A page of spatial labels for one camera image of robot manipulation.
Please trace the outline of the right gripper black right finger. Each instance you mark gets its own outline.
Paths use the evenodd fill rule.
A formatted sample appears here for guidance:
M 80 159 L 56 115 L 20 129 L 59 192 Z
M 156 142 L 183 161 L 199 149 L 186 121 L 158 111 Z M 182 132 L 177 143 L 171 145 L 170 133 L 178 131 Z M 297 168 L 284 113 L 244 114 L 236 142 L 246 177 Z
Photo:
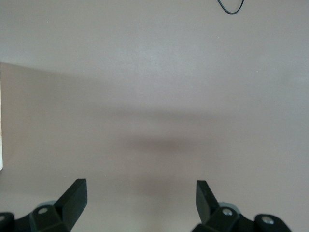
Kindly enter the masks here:
M 201 223 L 194 232 L 290 232 L 291 229 L 280 218 L 269 214 L 258 214 L 249 220 L 232 204 L 220 204 L 208 183 L 198 180 L 196 185 L 196 207 Z

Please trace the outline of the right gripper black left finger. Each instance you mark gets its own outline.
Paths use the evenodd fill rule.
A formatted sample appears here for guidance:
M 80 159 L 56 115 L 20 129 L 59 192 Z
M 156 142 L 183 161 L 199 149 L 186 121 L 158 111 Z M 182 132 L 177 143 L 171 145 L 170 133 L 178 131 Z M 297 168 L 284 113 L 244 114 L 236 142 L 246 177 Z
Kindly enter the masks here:
M 74 183 L 53 204 L 44 204 L 16 219 L 11 212 L 1 212 L 2 232 L 70 232 L 87 205 L 86 179 Z

